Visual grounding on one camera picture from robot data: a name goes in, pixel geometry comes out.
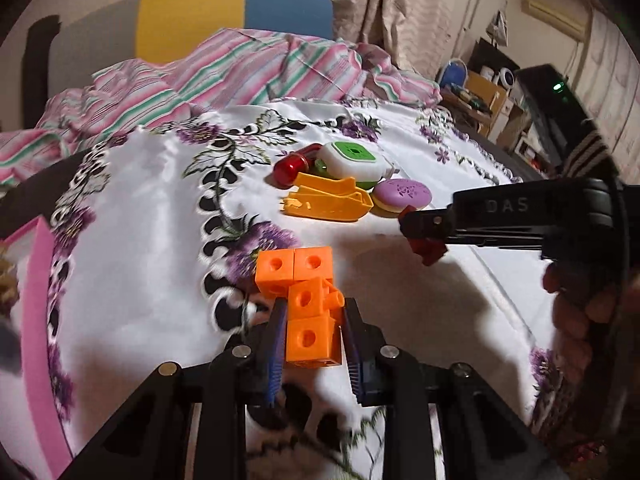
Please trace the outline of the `person's right hand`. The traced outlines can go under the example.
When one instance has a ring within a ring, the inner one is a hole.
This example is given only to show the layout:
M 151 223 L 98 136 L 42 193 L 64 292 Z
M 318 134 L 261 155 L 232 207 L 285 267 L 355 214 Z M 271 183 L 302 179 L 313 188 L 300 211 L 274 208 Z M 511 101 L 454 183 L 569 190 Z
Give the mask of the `person's right hand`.
M 577 271 L 552 262 L 542 277 L 542 288 L 554 296 L 552 324 L 556 330 L 554 350 L 559 356 L 559 368 L 567 382 L 580 391 L 584 375 L 592 361 L 593 348 L 588 341 L 592 324 L 608 323 L 614 308 L 621 306 L 631 327 L 639 330 L 639 270 L 630 274 L 623 297 L 618 299 L 616 286 L 605 287 L 580 306 Z

